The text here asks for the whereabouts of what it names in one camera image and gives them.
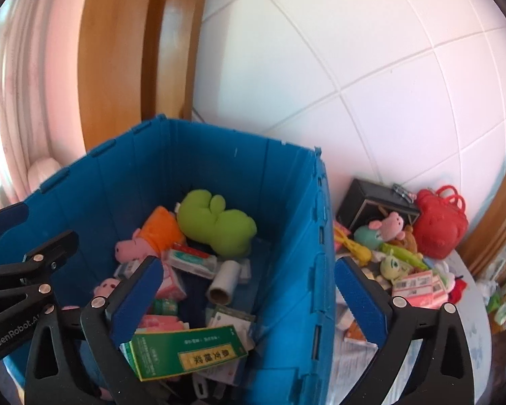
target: brown wooden trim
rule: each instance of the brown wooden trim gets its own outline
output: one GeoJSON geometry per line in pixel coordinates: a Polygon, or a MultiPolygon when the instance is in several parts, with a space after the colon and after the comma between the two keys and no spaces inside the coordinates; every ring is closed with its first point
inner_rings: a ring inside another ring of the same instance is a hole
{"type": "Polygon", "coordinates": [[[457,248],[472,275],[480,274],[506,246],[506,175],[475,230],[457,248]]]}
{"type": "Polygon", "coordinates": [[[86,0],[79,109],[86,150],[152,118],[190,118],[204,0],[86,0]]]}
{"type": "Polygon", "coordinates": [[[205,0],[150,0],[144,43],[142,118],[191,119],[205,0]]]}

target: blue gripper pad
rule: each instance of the blue gripper pad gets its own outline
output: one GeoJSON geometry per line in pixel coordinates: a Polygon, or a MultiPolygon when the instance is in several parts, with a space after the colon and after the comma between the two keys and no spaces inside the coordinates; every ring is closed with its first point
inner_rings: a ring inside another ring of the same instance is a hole
{"type": "Polygon", "coordinates": [[[163,265],[156,257],[146,258],[128,280],[123,280],[109,296],[107,320],[109,337],[116,347],[129,342],[154,300],[163,281],[163,265]]]}
{"type": "Polygon", "coordinates": [[[0,210],[0,235],[28,219],[28,206],[24,202],[0,210]]]}
{"type": "Polygon", "coordinates": [[[367,340],[381,348],[392,319],[388,294],[376,281],[369,280],[350,257],[336,261],[334,279],[367,340]]]}

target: black box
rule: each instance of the black box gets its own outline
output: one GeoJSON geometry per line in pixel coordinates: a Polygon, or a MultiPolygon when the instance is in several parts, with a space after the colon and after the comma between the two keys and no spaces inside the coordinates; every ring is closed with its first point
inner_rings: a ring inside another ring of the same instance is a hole
{"type": "Polygon", "coordinates": [[[371,221],[384,219],[385,216],[379,207],[388,213],[399,213],[405,224],[412,225],[420,216],[416,205],[409,203],[390,187],[355,178],[337,212],[336,219],[353,232],[371,221]]]}

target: red bag handle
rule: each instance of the red bag handle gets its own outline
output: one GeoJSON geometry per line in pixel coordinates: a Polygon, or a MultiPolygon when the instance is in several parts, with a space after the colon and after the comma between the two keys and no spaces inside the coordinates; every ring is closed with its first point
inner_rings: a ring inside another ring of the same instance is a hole
{"type": "Polygon", "coordinates": [[[440,189],[438,189],[435,192],[435,194],[438,195],[438,197],[441,198],[444,202],[446,202],[448,204],[454,204],[457,208],[459,208],[458,204],[459,204],[459,201],[461,201],[461,211],[463,213],[465,212],[465,208],[466,208],[465,199],[457,192],[457,189],[454,186],[452,186],[452,185],[442,186],[440,189]],[[447,196],[445,198],[441,197],[440,194],[446,190],[453,190],[454,194],[447,196]]]}

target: yellow label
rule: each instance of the yellow label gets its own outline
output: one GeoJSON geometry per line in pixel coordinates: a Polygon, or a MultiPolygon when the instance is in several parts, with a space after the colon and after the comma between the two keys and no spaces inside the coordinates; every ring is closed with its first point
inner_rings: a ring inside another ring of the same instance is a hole
{"type": "Polygon", "coordinates": [[[195,370],[201,367],[209,367],[222,361],[236,357],[230,344],[211,347],[209,349],[195,350],[179,353],[180,363],[185,371],[195,370]]]}

